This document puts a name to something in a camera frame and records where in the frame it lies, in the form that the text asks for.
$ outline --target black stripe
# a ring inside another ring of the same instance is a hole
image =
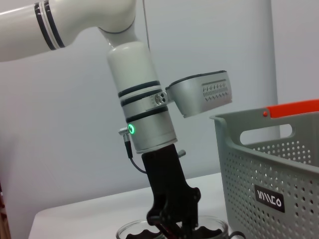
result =
[[[159,86],[159,85],[160,85],[159,81],[146,82],[146,83],[143,83],[143,84],[140,84],[140,85],[137,85],[137,86],[130,87],[130,88],[126,89],[126,90],[123,90],[123,91],[118,93],[118,96],[122,97],[122,96],[127,95],[129,93],[132,93],[134,91],[145,89],[145,88],[148,88],[148,87],[151,87],[151,86]]]
[[[167,106],[156,108],[154,110],[147,111],[147,112],[138,114],[136,116],[128,117],[128,118],[126,118],[126,123],[131,123],[133,121],[140,120],[140,119],[143,119],[143,118],[148,117],[148,116],[153,116],[153,115],[165,112],[165,111],[168,111],[168,107]]]
[[[34,11],[35,11],[35,16],[36,16],[36,19],[38,20],[38,24],[39,24],[40,30],[42,32],[42,35],[43,35],[43,38],[44,38],[46,44],[48,45],[50,50],[52,50],[52,51],[55,50],[55,47],[54,47],[54,45],[49,37],[49,34],[45,29],[45,25],[44,25],[44,22],[43,22],[43,19],[41,16],[39,3],[34,4]]]
[[[138,100],[143,99],[143,98],[145,98],[147,96],[152,96],[152,95],[154,95],[156,93],[159,93],[159,92],[162,92],[162,90],[154,90],[154,91],[145,92],[143,94],[139,94],[137,96],[132,96],[132,97],[130,97],[128,99],[122,100],[121,101],[121,106],[126,106],[126,105],[128,105],[128,104],[130,104],[132,102],[138,101]]]
[[[49,5],[49,0],[44,2],[44,8],[45,8],[46,16],[48,18],[48,21],[49,21],[49,24],[50,24],[50,27],[51,27],[51,30],[52,30],[52,33],[55,37],[56,42],[58,43],[59,47],[61,47],[61,48],[65,47],[63,42],[62,42],[62,39],[59,35],[58,29],[56,29],[56,26],[55,26],[55,23],[53,20],[53,16],[51,13],[50,5]]]

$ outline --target glass bowl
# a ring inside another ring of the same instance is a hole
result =
[[[228,224],[216,217],[199,216],[198,227],[196,228],[196,230],[198,230],[199,228],[203,229],[203,227],[211,231],[216,231],[216,230],[221,231],[219,235],[214,237],[203,236],[202,238],[205,238],[205,239],[230,239],[234,236],[242,236],[243,238],[245,238],[244,235],[240,232],[234,232],[233,234],[229,236]],[[150,226],[148,222],[145,220],[138,220],[138,221],[134,221],[124,225],[117,231],[116,238],[126,239],[129,234],[138,235],[142,233],[144,230],[148,230],[151,233],[154,233],[153,237],[151,237],[152,239],[166,239],[164,235],[159,233],[160,231],[156,227]]]

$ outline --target basket label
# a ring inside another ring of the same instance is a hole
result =
[[[282,194],[255,185],[255,196],[258,202],[279,212],[285,212],[285,202]]]

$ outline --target white wall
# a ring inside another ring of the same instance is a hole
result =
[[[277,103],[269,0],[145,0],[149,42],[162,85],[227,70],[233,103],[184,119],[169,106],[187,177],[219,172],[212,114]],[[269,130],[268,134],[277,134]],[[259,141],[260,135],[254,136]]]
[[[272,0],[278,102],[319,98],[319,1]]]
[[[32,1],[6,1],[0,11]],[[208,117],[277,102],[270,1],[145,3],[163,86],[192,74],[229,72],[234,103],[186,120],[169,107],[177,148],[187,152],[186,176],[218,172]],[[137,23],[146,41],[141,4]],[[13,239],[27,238],[34,215],[45,208],[148,185],[118,136],[125,120],[107,51],[98,30],[88,29],[67,49],[0,64],[0,181]]]
[[[33,2],[1,1],[0,11]],[[147,42],[142,0],[135,26]],[[118,134],[126,122],[108,51],[91,28],[66,49],[0,64],[0,181],[13,239],[28,238],[43,209],[148,186]]]

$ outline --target white table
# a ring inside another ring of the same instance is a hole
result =
[[[187,180],[201,190],[200,215],[227,221],[221,174]],[[29,239],[115,239],[126,223],[145,219],[153,204],[151,188],[74,203],[39,212]]]

